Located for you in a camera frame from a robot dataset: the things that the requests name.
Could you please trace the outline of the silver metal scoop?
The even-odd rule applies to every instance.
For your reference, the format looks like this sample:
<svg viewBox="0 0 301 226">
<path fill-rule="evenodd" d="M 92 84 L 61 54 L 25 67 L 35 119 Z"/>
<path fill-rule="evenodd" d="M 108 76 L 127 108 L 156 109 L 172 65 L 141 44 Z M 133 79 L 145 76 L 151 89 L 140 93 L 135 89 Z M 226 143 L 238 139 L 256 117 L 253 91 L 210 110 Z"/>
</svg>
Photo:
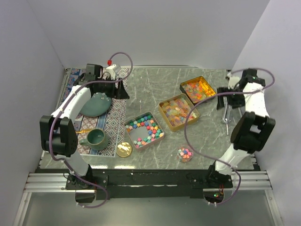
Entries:
<svg viewBox="0 0 301 226">
<path fill-rule="evenodd" d="M 222 115 L 222 122 L 226 125 L 226 133 L 229 135 L 229 123 L 231 121 L 231 110 L 232 107 L 230 104 L 224 108 L 223 115 Z"/>
</svg>

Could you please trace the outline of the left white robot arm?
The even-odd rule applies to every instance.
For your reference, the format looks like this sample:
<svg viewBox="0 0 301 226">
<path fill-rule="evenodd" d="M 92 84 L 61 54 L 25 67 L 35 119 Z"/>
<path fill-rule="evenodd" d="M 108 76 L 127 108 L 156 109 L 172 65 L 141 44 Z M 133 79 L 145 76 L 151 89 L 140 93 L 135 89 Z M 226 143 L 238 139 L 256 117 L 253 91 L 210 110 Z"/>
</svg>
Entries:
<svg viewBox="0 0 301 226">
<path fill-rule="evenodd" d="M 77 184 L 89 189 L 94 182 L 91 167 L 77 151 L 78 137 L 74 122 L 84 105 L 97 94 L 114 99 L 128 99 L 122 78 L 121 67 L 108 62 L 107 67 L 87 64 L 86 70 L 73 83 L 69 95 L 50 115 L 40 119 L 42 150 L 51 154 L 55 161 L 66 164 L 70 173 L 77 177 Z"/>
</svg>

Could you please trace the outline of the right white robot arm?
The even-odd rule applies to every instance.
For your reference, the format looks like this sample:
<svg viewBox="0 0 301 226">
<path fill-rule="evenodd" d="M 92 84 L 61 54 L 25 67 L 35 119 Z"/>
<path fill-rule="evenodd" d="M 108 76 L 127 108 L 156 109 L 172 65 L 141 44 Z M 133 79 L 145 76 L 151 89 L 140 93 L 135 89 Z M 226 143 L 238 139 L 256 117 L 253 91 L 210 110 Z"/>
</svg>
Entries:
<svg viewBox="0 0 301 226">
<path fill-rule="evenodd" d="M 229 148 L 208 169 L 206 183 L 213 188 L 226 183 L 232 168 L 244 158 L 261 151 L 276 125 L 275 119 L 270 118 L 266 110 L 266 83 L 258 77 L 257 69 L 248 68 L 242 71 L 241 77 L 228 74 L 227 78 L 228 86 L 217 89 L 217 109 L 243 106 L 245 112 L 232 131 Z"/>
</svg>

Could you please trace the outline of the gold tin of neon candies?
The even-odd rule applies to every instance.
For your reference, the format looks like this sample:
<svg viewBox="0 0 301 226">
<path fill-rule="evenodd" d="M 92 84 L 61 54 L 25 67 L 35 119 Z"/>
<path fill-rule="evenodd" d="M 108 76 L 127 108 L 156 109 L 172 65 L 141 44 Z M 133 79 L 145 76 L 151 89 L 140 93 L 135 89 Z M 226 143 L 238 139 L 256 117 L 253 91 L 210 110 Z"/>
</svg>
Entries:
<svg viewBox="0 0 301 226">
<path fill-rule="evenodd" d="M 203 76 L 182 82 L 180 84 L 180 91 L 184 93 L 194 105 L 207 97 L 211 97 L 216 94 L 214 89 Z"/>
</svg>

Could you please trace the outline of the pink tin of star candies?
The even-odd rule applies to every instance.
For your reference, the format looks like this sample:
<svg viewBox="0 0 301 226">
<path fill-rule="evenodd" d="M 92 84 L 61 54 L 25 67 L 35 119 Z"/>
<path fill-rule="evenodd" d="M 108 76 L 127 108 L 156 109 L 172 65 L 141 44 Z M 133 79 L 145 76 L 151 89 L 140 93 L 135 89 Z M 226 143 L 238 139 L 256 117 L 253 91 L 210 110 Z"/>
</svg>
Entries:
<svg viewBox="0 0 301 226">
<path fill-rule="evenodd" d="M 162 127 L 151 112 L 140 114 L 126 121 L 124 126 L 137 151 L 159 143 L 165 138 Z"/>
</svg>

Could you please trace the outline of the gold tin of pastel candies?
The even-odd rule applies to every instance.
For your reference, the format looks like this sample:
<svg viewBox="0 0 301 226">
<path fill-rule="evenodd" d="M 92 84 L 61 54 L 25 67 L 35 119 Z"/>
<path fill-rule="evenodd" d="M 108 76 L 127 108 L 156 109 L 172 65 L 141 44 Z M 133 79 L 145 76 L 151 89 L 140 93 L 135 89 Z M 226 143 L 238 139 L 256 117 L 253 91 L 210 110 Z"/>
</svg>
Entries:
<svg viewBox="0 0 301 226">
<path fill-rule="evenodd" d="M 194 107 L 189 98 L 181 93 L 159 103 L 159 112 L 172 132 L 184 128 L 186 117 Z"/>
</svg>

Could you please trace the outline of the teal ceramic plate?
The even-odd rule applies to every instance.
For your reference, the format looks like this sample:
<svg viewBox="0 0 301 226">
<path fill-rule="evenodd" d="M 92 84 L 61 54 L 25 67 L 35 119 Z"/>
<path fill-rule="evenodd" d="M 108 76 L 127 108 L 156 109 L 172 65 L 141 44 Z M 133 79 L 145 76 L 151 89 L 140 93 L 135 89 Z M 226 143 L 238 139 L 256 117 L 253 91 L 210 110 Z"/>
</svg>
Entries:
<svg viewBox="0 0 301 226">
<path fill-rule="evenodd" d="M 84 104 L 80 114 L 86 117 L 98 117 L 106 113 L 112 104 L 112 98 L 107 97 L 104 93 L 95 93 Z"/>
</svg>

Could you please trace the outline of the patterned placemat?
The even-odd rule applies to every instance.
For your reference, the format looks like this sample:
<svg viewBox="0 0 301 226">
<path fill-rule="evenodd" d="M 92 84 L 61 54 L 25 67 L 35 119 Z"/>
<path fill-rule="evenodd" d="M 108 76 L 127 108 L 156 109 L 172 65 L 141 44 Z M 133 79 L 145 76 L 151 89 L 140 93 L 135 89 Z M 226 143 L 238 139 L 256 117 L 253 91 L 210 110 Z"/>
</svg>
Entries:
<svg viewBox="0 0 301 226">
<path fill-rule="evenodd" d="M 74 81 L 85 72 L 85 69 L 68 68 L 64 77 L 63 91 L 61 91 L 59 106 L 71 92 Z M 99 128 L 108 136 L 108 144 L 102 151 L 91 149 L 78 144 L 77 151 L 81 155 L 115 157 L 116 148 L 124 141 L 124 122 L 126 113 L 126 100 L 113 99 L 107 112 L 98 117 L 87 117 L 78 114 L 73 125 L 76 131 Z"/>
</svg>

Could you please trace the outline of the gold spoon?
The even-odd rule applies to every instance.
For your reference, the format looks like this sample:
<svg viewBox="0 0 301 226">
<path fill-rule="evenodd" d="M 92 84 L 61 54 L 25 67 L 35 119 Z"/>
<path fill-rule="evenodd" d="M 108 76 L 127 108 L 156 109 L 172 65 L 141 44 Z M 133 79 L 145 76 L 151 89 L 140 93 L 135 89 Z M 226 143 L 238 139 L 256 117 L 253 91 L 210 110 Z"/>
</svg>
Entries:
<svg viewBox="0 0 301 226">
<path fill-rule="evenodd" d="M 82 129 L 82 130 L 76 131 L 76 134 L 88 133 L 91 130 L 93 130 L 93 129 Z"/>
</svg>

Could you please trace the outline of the teal ceramic cup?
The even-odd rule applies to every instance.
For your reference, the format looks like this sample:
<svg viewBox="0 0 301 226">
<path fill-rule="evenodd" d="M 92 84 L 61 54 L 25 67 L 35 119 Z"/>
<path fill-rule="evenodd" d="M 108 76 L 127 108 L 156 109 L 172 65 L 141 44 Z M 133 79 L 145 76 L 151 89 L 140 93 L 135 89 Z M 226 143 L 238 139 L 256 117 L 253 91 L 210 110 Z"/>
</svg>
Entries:
<svg viewBox="0 0 301 226">
<path fill-rule="evenodd" d="M 92 129 L 85 139 L 81 139 L 79 144 L 90 149 L 102 151 L 108 146 L 108 135 L 102 129 Z"/>
</svg>

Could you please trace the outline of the round gold tin lid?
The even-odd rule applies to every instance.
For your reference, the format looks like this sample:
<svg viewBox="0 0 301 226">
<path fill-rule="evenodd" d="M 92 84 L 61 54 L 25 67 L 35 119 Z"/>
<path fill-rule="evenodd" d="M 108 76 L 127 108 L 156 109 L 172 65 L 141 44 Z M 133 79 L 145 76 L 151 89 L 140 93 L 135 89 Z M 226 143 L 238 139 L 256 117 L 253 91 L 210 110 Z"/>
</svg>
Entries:
<svg viewBox="0 0 301 226">
<path fill-rule="evenodd" d="M 126 158 L 132 153 L 132 146 L 128 142 L 122 142 L 117 145 L 116 154 L 119 157 Z"/>
</svg>

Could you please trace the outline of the clear plastic ball half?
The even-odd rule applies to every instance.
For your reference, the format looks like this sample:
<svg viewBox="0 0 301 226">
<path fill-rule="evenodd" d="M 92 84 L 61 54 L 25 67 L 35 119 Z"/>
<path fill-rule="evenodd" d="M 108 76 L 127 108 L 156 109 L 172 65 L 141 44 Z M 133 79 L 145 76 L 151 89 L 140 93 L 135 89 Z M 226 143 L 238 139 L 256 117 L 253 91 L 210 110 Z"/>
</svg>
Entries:
<svg viewBox="0 0 301 226">
<path fill-rule="evenodd" d="M 178 161 L 182 163 L 189 162 L 193 157 L 193 152 L 188 146 L 181 146 L 177 149 L 177 155 L 176 155 Z"/>
</svg>

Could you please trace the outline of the black base bar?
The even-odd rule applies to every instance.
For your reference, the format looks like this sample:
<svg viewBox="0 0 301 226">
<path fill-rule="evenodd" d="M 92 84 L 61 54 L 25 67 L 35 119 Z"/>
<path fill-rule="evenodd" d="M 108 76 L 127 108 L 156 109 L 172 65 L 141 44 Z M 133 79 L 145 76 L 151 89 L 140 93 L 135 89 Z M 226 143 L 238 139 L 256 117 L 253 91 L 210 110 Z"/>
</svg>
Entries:
<svg viewBox="0 0 301 226">
<path fill-rule="evenodd" d="M 230 176 L 221 182 L 209 180 L 204 169 L 94 169 L 92 183 L 102 189 L 85 185 L 69 175 L 67 190 L 90 191 L 88 195 L 76 194 L 80 202 L 91 202 L 93 198 L 103 200 L 113 198 L 157 198 L 157 197 L 204 197 L 203 190 L 210 191 L 232 188 Z"/>
</svg>

